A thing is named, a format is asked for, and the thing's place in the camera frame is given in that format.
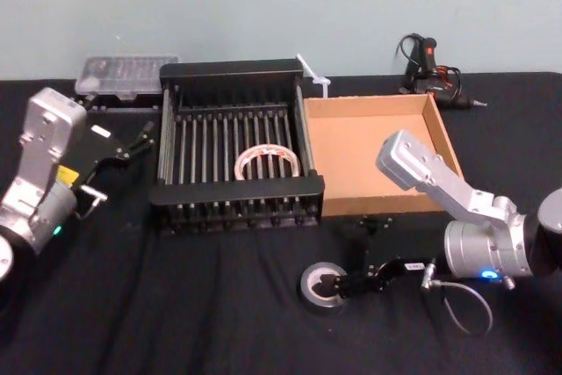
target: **led light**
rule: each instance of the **led light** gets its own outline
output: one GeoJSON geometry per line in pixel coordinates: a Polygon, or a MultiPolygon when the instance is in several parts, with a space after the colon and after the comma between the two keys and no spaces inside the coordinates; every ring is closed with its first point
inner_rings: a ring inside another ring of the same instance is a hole
{"type": "Polygon", "coordinates": [[[487,278],[488,280],[495,280],[499,277],[497,272],[490,270],[480,272],[480,276],[483,278],[487,278]]]}

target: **black tablecloth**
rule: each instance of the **black tablecloth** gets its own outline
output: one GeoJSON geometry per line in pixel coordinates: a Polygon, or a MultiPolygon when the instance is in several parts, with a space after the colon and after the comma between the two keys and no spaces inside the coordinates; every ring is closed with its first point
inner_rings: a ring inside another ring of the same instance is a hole
{"type": "MultiPolygon", "coordinates": [[[[26,100],[43,86],[71,93],[73,83],[0,83],[3,189],[17,167],[26,100]]],[[[396,86],[395,77],[341,77],[330,89],[335,96],[396,86]]],[[[536,209],[562,185],[562,76],[468,75],[464,86],[490,104],[443,113],[466,180],[536,209]]],[[[123,139],[146,118],[93,117],[123,139]]],[[[353,299],[338,316],[315,316],[296,293],[301,272],[318,261],[348,264],[361,231],[327,220],[159,237],[147,202],[154,164],[152,155],[144,168],[103,177],[111,202],[80,226],[69,222],[49,244],[18,318],[2,321],[0,373],[561,373],[560,276],[522,280],[512,292],[479,288],[495,318],[485,338],[460,335],[438,298],[430,301],[432,324],[412,279],[353,299]]],[[[420,236],[441,235],[448,221],[440,213],[411,217],[403,227],[420,236]]],[[[482,318],[469,300],[458,312],[482,318]]]]}

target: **wire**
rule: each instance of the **wire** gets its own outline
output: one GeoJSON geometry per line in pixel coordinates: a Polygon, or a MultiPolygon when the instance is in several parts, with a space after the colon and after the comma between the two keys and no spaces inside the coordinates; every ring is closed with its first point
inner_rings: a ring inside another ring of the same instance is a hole
{"type": "Polygon", "coordinates": [[[460,97],[461,93],[463,92],[463,83],[461,83],[460,80],[462,74],[459,68],[451,67],[448,69],[448,71],[449,70],[457,77],[457,89],[455,90],[454,94],[450,98],[451,100],[454,100],[455,98],[460,97]]]}
{"type": "Polygon", "coordinates": [[[398,49],[400,49],[400,51],[402,52],[402,54],[404,54],[404,57],[406,57],[408,61],[411,61],[414,65],[421,66],[420,63],[412,59],[412,56],[407,54],[404,50],[404,41],[410,39],[421,41],[423,40],[423,37],[420,34],[416,34],[415,32],[411,32],[410,34],[405,35],[398,42],[398,48],[396,49],[396,51],[398,52],[398,49]]]}
{"type": "MultiPolygon", "coordinates": [[[[441,287],[457,288],[457,289],[460,289],[460,290],[464,290],[465,292],[469,292],[472,296],[474,296],[482,304],[482,306],[486,310],[486,315],[488,317],[488,325],[487,325],[486,331],[484,331],[483,333],[481,333],[479,335],[486,335],[490,332],[490,330],[494,326],[494,314],[492,313],[492,309],[490,308],[490,305],[488,305],[488,302],[486,302],[486,299],[484,299],[480,293],[476,292],[474,289],[472,289],[468,285],[462,285],[460,283],[453,283],[453,282],[450,282],[450,281],[435,280],[435,281],[433,281],[433,285],[434,286],[441,286],[441,287]]],[[[455,315],[455,312],[453,311],[452,307],[450,306],[450,303],[447,300],[446,296],[443,297],[443,303],[445,304],[445,307],[447,307],[447,310],[449,311],[450,318],[453,320],[455,325],[461,331],[463,331],[465,334],[473,335],[473,333],[470,332],[468,329],[466,329],[465,326],[458,320],[458,318],[455,315]]]]}

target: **open cardboard box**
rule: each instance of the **open cardboard box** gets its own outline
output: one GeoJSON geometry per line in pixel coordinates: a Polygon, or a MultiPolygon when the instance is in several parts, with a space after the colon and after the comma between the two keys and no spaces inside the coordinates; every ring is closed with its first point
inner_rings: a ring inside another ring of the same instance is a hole
{"type": "Polygon", "coordinates": [[[308,98],[305,115],[314,167],[326,183],[325,216],[442,211],[426,194],[403,191],[378,171],[384,140],[400,129],[463,175],[429,95],[308,98]]]}

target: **zip tie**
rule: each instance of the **zip tie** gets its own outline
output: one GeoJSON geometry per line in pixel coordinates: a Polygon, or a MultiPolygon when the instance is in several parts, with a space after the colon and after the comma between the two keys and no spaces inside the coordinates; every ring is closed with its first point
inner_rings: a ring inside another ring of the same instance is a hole
{"type": "Polygon", "coordinates": [[[300,53],[297,53],[297,59],[300,61],[300,64],[305,69],[305,75],[310,76],[313,78],[313,83],[317,83],[322,86],[322,97],[328,98],[328,86],[332,83],[329,79],[325,76],[317,76],[310,66],[305,62],[302,58],[300,53]]]}

